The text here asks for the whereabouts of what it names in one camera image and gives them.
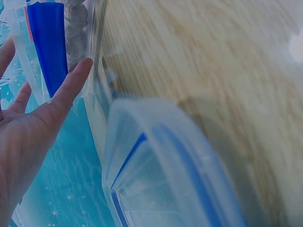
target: blue plastic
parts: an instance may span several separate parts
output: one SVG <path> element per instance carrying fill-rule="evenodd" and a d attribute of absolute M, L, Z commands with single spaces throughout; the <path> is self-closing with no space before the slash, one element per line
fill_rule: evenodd
<path fill-rule="evenodd" d="M 64 5 L 37 2 L 27 6 L 27 12 L 46 87 L 53 97 L 68 73 Z"/>

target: red stripe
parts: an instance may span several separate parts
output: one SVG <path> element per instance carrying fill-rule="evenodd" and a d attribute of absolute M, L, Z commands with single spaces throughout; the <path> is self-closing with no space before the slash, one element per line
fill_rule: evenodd
<path fill-rule="evenodd" d="M 24 7 L 24 14 L 25 14 L 25 19 L 26 19 L 26 22 L 27 22 L 27 29 L 28 29 L 28 34 L 29 34 L 29 38 L 30 38 L 30 41 L 33 42 L 33 34 L 32 34 L 32 31 L 30 29 L 30 25 L 29 25 L 29 20 L 28 20 L 28 13 L 27 13 L 27 8 Z"/>

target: wooden table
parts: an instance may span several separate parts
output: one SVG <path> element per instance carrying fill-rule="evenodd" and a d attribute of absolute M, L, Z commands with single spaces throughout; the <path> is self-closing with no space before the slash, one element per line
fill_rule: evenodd
<path fill-rule="evenodd" d="M 303 54 L 303 37 L 291 44 L 302 1 L 100 0 L 94 19 L 85 101 L 101 161 L 106 64 L 118 76 L 110 86 L 167 98 L 195 120 L 251 226 L 303 226 L 303 63 L 290 51 Z"/>

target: clear plastic lid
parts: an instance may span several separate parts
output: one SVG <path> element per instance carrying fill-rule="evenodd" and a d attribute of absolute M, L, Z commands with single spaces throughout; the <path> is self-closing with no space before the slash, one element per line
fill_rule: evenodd
<path fill-rule="evenodd" d="M 102 183 L 119 227 L 246 226 L 213 148 L 166 100 L 113 104 Z"/>

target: hand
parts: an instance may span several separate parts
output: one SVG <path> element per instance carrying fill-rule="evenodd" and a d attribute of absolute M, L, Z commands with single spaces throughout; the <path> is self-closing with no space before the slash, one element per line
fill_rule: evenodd
<path fill-rule="evenodd" d="M 0 78 L 15 55 L 11 39 L 0 48 Z M 92 60 L 81 61 L 69 72 L 54 97 L 31 113 L 26 82 L 8 110 L 0 106 L 0 226 L 8 226 L 18 201 L 31 185 L 59 130 L 83 88 Z"/>

